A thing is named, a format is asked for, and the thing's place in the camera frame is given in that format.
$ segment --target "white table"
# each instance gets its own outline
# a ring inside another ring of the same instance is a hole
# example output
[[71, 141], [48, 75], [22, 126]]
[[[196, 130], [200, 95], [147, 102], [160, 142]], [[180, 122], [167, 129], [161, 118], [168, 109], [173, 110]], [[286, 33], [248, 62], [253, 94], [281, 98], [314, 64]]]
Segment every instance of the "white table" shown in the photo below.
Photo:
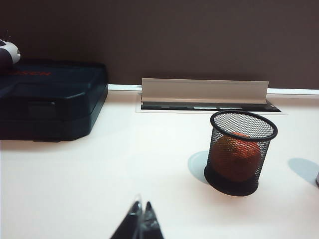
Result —
[[2, 239], [107, 239], [140, 193], [166, 239], [317, 239], [319, 99], [271, 98], [287, 115], [258, 190], [222, 194], [188, 168], [209, 149], [210, 114], [137, 113], [110, 91], [89, 136], [1, 142]]

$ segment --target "dark brown wall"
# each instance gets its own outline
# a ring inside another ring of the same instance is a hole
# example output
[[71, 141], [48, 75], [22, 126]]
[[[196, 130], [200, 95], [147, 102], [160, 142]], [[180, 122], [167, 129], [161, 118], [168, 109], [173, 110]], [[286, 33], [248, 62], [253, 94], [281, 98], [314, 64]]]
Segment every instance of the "dark brown wall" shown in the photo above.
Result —
[[24, 57], [100, 61], [111, 83], [141, 77], [269, 80], [319, 89], [319, 0], [11, 0]]

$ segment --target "black mesh pencil cup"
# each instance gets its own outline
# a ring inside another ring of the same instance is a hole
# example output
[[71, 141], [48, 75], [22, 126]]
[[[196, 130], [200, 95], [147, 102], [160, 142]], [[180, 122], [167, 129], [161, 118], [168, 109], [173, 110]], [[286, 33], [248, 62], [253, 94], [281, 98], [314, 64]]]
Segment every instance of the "black mesh pencil cup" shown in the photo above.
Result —
[[270, 140], [277, 127], [268, 119], [243, 111], [212, 115], [213, 132], [204, 175], [220, 192], [247, 196], [258, 188], [258, 179]]

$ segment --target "orange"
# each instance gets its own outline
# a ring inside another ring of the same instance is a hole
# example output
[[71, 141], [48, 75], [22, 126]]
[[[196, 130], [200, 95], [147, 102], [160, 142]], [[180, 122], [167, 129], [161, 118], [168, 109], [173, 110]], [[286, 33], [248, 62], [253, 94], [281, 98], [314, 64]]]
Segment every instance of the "orange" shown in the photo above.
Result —
[[[233, 134], [248, 137], [242, 133]], [[255, 175], [261, 153], [257, 142], [224, 135], [213, 145], [210, 160], [217, 173], [228, 180], [243, 182]]]

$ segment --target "cup rim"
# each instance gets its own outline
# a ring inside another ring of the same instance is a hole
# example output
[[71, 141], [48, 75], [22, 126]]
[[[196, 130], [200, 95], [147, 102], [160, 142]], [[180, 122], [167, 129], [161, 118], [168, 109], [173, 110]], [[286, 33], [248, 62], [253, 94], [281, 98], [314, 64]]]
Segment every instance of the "cup rim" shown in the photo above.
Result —
[[[223, 114], [240, 114], [240, 115], [251, 116], [251, 117], [254, 117], [254, 118], [257, 118], [259, 120], [262, 120], [262, 121], [266, 122], [267, 124], [269, 124], [273, 128], [274, 131], [273, 131], [273, 133], [270, 136], [267, 136], [267, 137], [256, 137], [256, 138], [244, 137], [244, 136], [240, 136], [240, 135], [237, 135], [237, 134], [234, 134], [234, 133], [231, 133], [231, 132], [227, 132], [224, 129], [222, 129], [221, 127], [219, 127], [216, 124], [216, 122], [214, 121], [216, 116], [223, 115]], [[233, 138], [242, 139], [242, 140], [245, 140], [245, 141], [253, 141], [253, 142], [268, 141], [268, 140], [271, 140], [271, 139], [275, 138], [277, 136], [277, 134], [278, 134], [277, 127], [269, 119], [267, 119], [265, 117], [262, 117], [262, 116], [260, 116], [258, 114], [254, 114], [254, 113], [246, 112], [246, 111], [235, 111], [235, 110], [218, 111], [218, 112], [214, 113], [211, 116], [210, 123], [220, 133], [222, 133], [224, 135], [231, 136]]]

